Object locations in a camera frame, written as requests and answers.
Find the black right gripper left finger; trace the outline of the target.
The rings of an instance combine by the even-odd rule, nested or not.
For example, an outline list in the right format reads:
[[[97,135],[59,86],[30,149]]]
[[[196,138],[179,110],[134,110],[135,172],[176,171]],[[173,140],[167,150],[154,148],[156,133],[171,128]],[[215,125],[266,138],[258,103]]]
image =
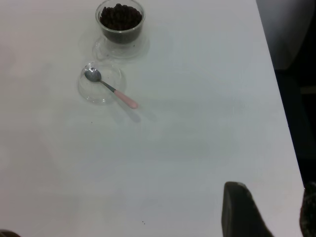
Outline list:
[[[240,182],[226,182],[221,217],[224,237],[271,237],[251,192]]]

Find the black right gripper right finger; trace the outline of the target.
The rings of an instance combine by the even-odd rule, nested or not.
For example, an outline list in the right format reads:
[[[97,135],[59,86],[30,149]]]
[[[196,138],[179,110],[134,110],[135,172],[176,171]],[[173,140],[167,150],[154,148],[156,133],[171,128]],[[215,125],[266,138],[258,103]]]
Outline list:
[[[303,201],[300,211],[300,228],[304,237],[316,236],[316,183],[305,185]]]

